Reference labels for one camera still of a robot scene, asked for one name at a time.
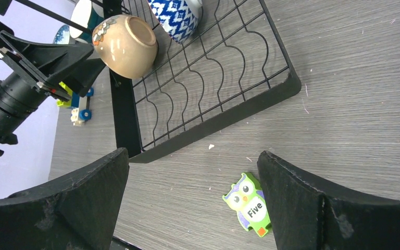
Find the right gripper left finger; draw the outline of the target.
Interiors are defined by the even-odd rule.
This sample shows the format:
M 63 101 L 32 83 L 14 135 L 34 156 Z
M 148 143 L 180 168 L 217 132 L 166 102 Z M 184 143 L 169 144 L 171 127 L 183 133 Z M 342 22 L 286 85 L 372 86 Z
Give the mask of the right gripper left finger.
M 0 249 L 109 249 L 129 173 L 125 148 L 0 199 Z

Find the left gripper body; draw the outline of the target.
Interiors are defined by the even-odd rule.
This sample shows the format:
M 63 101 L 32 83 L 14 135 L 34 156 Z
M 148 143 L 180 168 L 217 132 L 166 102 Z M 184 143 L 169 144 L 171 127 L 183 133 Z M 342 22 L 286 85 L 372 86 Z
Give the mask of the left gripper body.
M 0 143 L 15 145 L 18 143 L 14 131 L 44 102 L 48 96 L 60 101 L 70 101 L 71 95 L 59 96 L 57 93 L 67 91 L 60 85 L 54 91 L 38 89 L 38 85 L 26 83 L 13 72 L 0 82 Z

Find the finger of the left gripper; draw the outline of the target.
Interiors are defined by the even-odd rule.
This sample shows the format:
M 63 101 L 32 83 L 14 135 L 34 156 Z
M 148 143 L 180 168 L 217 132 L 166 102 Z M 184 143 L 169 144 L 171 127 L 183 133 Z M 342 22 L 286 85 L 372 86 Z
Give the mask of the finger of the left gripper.
M 79 63 L 76 68 L 67 75 L 63 83 L 80 97 L 84 97 L 105 67 L 106 65 L 101 59 L 87 59 Z
M 0 32 L 0 39 L 4 42 L 3 61 L 29 84 L 41 83 L 49 90 L 59 88 L 59 82 L 94 51 L 91 44 L 30 42 L 7 31 Z

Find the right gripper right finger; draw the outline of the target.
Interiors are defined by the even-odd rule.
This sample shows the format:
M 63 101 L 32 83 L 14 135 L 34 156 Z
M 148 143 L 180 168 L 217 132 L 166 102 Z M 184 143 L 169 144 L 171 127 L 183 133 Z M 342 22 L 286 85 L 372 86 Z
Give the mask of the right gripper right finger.
M 257 168 L 277 249 L 400 249 L 400 201 L 344 187 L 269 151 Z

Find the blue white patterned bowl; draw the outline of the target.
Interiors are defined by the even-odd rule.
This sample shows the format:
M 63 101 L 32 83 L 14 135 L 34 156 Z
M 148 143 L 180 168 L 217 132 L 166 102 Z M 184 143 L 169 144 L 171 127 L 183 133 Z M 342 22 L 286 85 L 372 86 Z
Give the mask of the blue white patterned bowl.
M 69 26 L 65 24 L 58 29 L 53 39 L 53 44 L 70 44 L 70 39 Z

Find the cream bowl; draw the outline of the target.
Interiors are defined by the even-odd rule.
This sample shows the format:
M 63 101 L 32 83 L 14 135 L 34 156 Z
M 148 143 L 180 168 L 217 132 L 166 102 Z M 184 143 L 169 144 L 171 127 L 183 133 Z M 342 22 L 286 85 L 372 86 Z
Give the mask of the cream bowl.
M 158 52 L 154 31 L 132 15 L 115 15 L 101 22 L 93 30 L 92 43 L 112 71 L 129 79 L 145 76 Z

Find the black wire dish rack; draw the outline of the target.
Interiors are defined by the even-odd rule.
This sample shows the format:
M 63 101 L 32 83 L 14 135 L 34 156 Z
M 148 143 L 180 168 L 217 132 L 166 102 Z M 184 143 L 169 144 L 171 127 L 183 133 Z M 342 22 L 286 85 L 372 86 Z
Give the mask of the black wire dish rack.
M 204 1 L 183 44 L 159 25 L 147 1 L 104 1 L 155 31 L 159 51 L 144 77 L 109 72 L 116 145 L 151 163 L 301 90 L 265 1 Z

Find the dark teal bowl white foot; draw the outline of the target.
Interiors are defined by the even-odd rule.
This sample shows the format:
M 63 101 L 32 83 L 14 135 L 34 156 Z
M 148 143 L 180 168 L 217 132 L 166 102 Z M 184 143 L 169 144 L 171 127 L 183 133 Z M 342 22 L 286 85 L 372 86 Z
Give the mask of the dark teal bowl white foot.
M 88 28 L 91 32 L 88 34 L 70 27 L 70 36 L 78 42 L 92 44 L 92 32 L 104 19 L 103 7 L 90 0 L 80 0 L 73 10 L 71 21 Z

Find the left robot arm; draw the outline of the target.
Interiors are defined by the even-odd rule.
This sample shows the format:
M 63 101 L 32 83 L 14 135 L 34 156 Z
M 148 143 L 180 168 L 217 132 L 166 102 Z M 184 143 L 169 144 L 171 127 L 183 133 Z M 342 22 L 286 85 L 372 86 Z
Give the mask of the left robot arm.
M 48 97 L 70 100 L 60 82 L 93 52 L 90 44 L 36 43 L 0 31 L 0 60 L 13 70 L 0 81 L 0 144 L 17 144 L 14 131 Z

